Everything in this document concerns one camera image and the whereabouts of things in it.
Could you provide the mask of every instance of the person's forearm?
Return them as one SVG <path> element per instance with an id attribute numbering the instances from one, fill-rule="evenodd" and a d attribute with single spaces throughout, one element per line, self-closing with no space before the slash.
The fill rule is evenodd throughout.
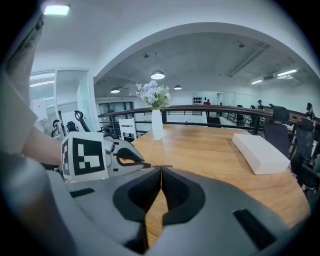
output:
<path id="1" fill-rule="evenodd" d="M 61 165 L 61 142 L 35 127 L 30 132 L 22 153 L 43 164 Z"/>

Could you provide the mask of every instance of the textured black grip pad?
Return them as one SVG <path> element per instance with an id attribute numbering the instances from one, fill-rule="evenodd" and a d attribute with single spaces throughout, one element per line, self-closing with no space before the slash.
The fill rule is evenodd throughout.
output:
<path id="1" fill-rule="evenodd" d="M 126 220 L 144 223 L 160 189 L 161 170 L 156 168 L 120 186 L 113 194 L 113 204 Z"/>
<path id="2" fill-rule="evenodd" d="M 166 167 L 162 168 L 161 188 L 169 210 L 163 215 L 164 226 L 188 222 L 205 205 L 206 195 L 199 184 Z"/>

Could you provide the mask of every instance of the white chair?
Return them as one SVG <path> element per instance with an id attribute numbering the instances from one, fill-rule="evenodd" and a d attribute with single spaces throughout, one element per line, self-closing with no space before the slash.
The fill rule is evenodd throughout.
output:
<path id="1" fill-rule="evenodd" d="M 121 138 L 124 141 L 124 133 L 133 134 L 134 139 L 137 139 L 136 123 L 135 118 L 131 119 L 119 119 L 119 126 L 121 132 Z"/>

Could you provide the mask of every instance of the person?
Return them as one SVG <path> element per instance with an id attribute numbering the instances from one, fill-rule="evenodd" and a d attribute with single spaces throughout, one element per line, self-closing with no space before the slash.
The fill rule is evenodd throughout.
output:
<path id="1" fill-rule="evenodd" d="M 259 103 L 259 104 L 256 106 L 256 109 L 257 109 L 257 110 L 265 111 L 265 108 L 264 108 L 264 106 L 262 105 L 262 100 L 261 100 L 261 99 L 258 100 L 258 103 Z"/>
<path id="2" fill-rule="evenodd" d="M 205 105 L 207 105 L 207 106 L 210 106 L 210 105 L 211 105 L 210 99 L 208 99 L 208 100 L 206 101 Z M 209 117 L 209 111 L 206 111 L 206 116 Z"/>
<path id="3" fill-rule="evenodd" d="M 61 165 L 61 142 L 35 127 L 36 115 L 29 109 L 30 74 L 39 39 L 43 33 L 43 17 L 28 34 L 28 38 L 1 70 L 0 107 L 7 110 L 0 122 L 4 136 L 0 151 L 23 154 L 40 163 Z"/>
<path id="4" fill-rule="evenodd" d="M 310 102 L 308 102 L 308 104 L 306 105 L 306 110 L 306 119 L 310 120 L 313 123 L 313 127 L 316 127 L 316 115 Z"/>

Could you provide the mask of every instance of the rectangular ceiling light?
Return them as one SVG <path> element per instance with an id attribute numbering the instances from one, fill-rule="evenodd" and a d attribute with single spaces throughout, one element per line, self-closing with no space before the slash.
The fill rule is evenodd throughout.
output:
<path id="1" fill-rule="evenodd" d="M 67 15 L 69 8 L 68 5 L 47 5 L 44 15 Z"/>
<path id="2" fill-rule="evenodd" d="M 38 83 L 31 84 L 30 87 L 42 86 L 42 85 L 46 85 L 46 84 L 53 84 L 54 82 L 55 81 L 38 82 Z"/>
<path id="3" fill-rule="evenodd" d="M 251 84 L 254 85 L 254 84 L 257 84 L 257 83 L 260 83 L 260 82 L 262 82 L 262 80 L 258 80 L 258 81 L 252 82 Z"/>
<path id="4" fill-rule="evenodd" d="M 293 70 L 290 70 L 290 71 L 287 71 L 287 72 L 284 72 L 284 73 L 277 74 L 277 77 L 288 75 L 288 74 L 291 74 L 291 73 L 294 73 L 294 72 L 297 72 L 297 70 L 293 69 Z"/>

